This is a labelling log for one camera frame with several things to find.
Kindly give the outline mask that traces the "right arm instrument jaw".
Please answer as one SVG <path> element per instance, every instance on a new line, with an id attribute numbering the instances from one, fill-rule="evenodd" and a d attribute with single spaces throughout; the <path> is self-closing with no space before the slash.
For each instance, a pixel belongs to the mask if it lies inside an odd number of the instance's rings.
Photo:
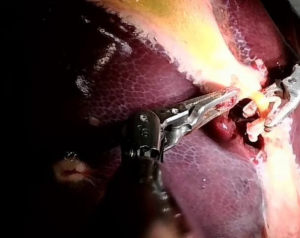
<path id="1" fill-rule="evenodd" d="M 268 99 L 269 102 L 272 103 L 272 106 L 265 118 L 265 132 L 270 132 L 275 126 L 288 117 L 300 104 L 299 98 L 290 101 L 282 100 L 280 97 L 269 97 Z"/>
<path id="2" fill-rule="evenodd" d="M 265 96 L 284 96 L 285 86 L 283 80 L 277 80 L 273 84 L 263 89 Z"/>

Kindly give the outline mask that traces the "left arm instrument jaw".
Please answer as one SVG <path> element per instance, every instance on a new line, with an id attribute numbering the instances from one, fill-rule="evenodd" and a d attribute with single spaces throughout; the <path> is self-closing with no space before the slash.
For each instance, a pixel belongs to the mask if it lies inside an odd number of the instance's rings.
<path id="1" fill-rule="evenodd" d="M 197 129 L 221 114 L 229 111 L 237 103 L 237 96 L 222 96 L 208 99 L 194 106 L 189 115 L 189 125 Z"/>
<path id="2" fill-rule="evenodd" d="M 224 88 L 189 100 L 188 110 L 224 110 L 233 108 L 239 101 L 240 89 Z"/>

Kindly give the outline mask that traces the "left arm instrument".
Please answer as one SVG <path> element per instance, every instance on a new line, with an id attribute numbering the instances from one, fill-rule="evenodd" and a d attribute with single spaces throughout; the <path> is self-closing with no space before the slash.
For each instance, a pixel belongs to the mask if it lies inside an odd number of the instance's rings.
<path id="1" fill-rule="evenodd" d="M 163 161 L 163 153 L 192 130 L 193 105 L 178 103 L 131 114 L 122 130 L 122 161 L 150 157 Z"/>

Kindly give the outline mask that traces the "right arm instrument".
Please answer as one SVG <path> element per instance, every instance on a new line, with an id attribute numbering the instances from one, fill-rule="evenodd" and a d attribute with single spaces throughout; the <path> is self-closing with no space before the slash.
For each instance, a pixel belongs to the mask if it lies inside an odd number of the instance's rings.
<path id="1" fill-rule="evenodd" d="M 283 79 L 283 85 L 288 100 L 300 100 L 300 61 L 294 65 L 291 75 Z"/>

